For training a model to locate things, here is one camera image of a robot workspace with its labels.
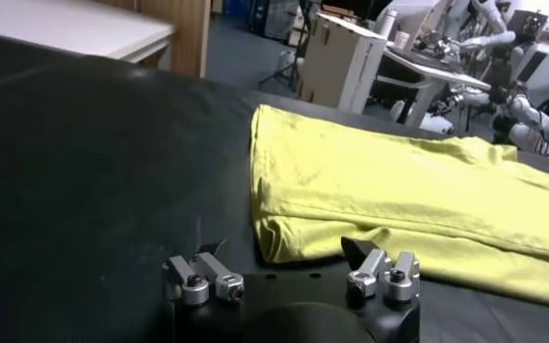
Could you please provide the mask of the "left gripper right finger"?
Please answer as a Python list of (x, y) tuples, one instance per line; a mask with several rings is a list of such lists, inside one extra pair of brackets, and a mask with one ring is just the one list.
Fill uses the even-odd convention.
[(350, 265), (347, 298), (354, 306), (381, 296), (391, 304), (406, 304), (420, 298), (420, 263), (413, 253), (400, 252), (392, 260), (375, 243), (348, 237), (340, 239)]

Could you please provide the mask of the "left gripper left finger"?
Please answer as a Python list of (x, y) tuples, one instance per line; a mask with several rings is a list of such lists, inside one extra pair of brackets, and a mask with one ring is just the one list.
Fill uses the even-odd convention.
[(165, 298), (184, 306), (203, 306), (213, 298), (226, 304), (240, 303), (245, 293), (243, 276), (216, 257), (225, 242), (200, 245), (189, 259), (168, 257), (161, 265)]

